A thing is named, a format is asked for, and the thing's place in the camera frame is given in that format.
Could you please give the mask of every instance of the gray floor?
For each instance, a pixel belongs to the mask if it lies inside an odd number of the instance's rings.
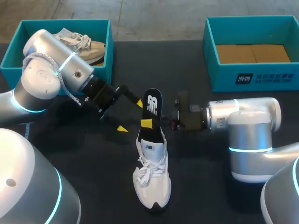
[[[0,42],[20,20],[106,19],[114,39],[201,39],[207,16],[291,14],[299,0],[0,0]]]

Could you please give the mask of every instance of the white sneaker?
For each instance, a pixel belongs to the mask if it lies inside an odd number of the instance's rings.
[[[168,175],[167,141],[161,130],[163,143],[136,139],[142,167],[133,173],[133,183],[140,202],[150,210],[164,208],[171,195]]]
[[[105,55],[105,44],[92,41],[87,35],[73,33],[66,28],[63,28],[59,33],[53,35],[76,52],[88,64],[99,61]]]

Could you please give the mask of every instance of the open box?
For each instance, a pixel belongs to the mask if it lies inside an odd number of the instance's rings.
[[[93,41],[105,43],[105,57],[102,66],[94,66],[94,75],[111,83],[113,63],[113,36],[109,20],[23,20],[20,22],[0,65],[0,70],[9,87],[13,89],[22,74],[23,48],[27,40],[40,29],[58,33],[62,28],[82,35]],[[65,95],[61,89],[59,95]]]
[[[203,50],[213,91],[299,90],[299,24],[294,16],[208,17]],[[263,54],[280,59],[259,60]],[[281,59],[285,56],[290,62]]]

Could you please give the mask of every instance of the new balance logo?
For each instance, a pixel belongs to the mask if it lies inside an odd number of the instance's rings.
[[[153,146],[149,146],[149,145],[146,145],[145,148],[148,148],[148,149],[153,149]]]
[[[152,112],[154,115],[157,115],[157,106],[158,101],[156,97],[148,96],[148,111]]]

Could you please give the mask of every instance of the beige sneaker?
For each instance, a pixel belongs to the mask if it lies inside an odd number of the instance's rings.
[[[59,33],[53,35],[76,52],[88,64],[93,64],[103,59],[105,55],[105,44],[92,41],[87,35],[73,33],[66,28],[63,28]]]

